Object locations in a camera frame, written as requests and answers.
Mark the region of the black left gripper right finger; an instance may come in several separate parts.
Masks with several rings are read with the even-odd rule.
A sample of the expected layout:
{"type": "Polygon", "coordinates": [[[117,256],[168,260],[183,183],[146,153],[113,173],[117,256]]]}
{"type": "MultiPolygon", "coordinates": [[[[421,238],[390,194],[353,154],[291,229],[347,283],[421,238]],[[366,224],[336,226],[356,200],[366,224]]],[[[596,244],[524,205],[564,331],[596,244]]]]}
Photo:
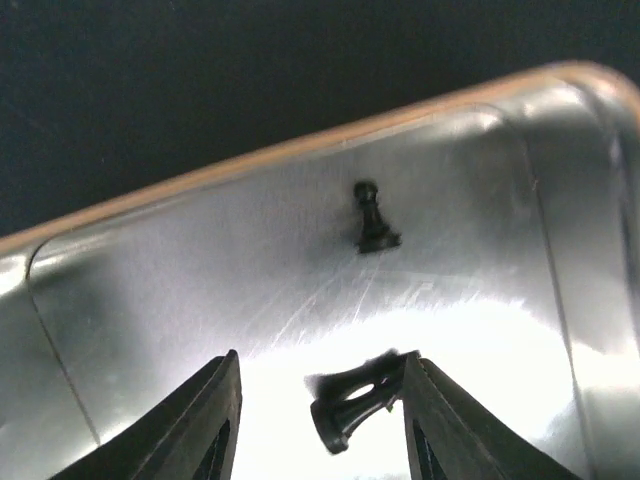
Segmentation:
{"type": "Polygon", "coordinates": [[[433,362],[407,357],[402,387],[413,479],[575,479],[433,362]]]}

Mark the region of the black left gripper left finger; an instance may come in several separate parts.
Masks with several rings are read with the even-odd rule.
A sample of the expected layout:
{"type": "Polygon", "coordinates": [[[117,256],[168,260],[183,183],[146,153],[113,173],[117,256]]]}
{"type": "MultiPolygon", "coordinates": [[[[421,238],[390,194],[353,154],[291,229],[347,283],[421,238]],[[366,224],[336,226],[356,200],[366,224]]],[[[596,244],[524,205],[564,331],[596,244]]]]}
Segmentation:
{"type": "Polygon", "coordinates": [[[56,479],[229,479],[242,408],[238,354],[210,360],[56,479]]]}

